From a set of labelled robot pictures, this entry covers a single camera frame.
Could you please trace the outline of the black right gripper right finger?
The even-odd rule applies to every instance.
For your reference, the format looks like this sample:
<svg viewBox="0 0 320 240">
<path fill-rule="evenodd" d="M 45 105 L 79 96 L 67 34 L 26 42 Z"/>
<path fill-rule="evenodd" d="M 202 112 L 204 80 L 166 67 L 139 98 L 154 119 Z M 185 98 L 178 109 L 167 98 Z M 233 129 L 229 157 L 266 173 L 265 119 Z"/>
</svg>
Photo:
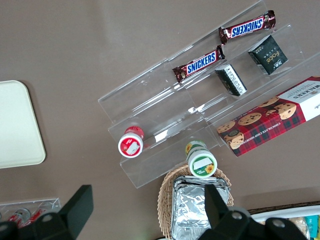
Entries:
<svg viewBox="0 0 320 240">
<path fill-rule="evenodd" d="M 244 208 L 229 208 L 213 185 L 204 187 L 205 212 L 210 223 L 200 240 L 305 240 L 291 221 L 271 217 L 265 224 L 256 222 Z"/>
</svg>

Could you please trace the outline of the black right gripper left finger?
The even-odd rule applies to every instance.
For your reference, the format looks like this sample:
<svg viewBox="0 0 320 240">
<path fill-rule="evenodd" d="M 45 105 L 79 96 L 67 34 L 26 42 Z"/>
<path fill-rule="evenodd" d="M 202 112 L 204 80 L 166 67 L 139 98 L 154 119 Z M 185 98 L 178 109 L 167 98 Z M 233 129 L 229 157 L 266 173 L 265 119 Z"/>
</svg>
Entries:
<svg viewBox="0 0 320 240">
<path fill-rule="evenodd" d="M 0 215 L 2 240 L 75 240 L 94 209 L 92 185 L 82 185 L 60 207 L 59 199 L 2 204 Z"/>
</svg>

